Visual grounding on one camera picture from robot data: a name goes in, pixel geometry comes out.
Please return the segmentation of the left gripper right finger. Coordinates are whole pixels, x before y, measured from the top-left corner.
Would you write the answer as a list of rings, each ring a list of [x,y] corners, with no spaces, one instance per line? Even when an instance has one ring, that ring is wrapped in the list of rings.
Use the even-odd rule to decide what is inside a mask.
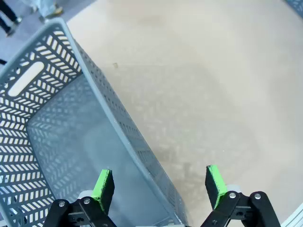
[[[203,227],[226,227],[231,220],[239,220],[245,227],[281,226],[266,193],[246,196],[228,190],[216,165],[206,167],[205,187],[213,210]]]

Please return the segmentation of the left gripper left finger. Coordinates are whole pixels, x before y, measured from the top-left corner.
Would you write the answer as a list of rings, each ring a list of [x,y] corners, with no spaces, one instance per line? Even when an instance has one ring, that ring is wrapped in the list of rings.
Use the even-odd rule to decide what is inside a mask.
[[[115,184],[112,171],[103,169],[90,196],[70,203],[55,200],[44,221],[45,227],[115,227],[108,216]]]

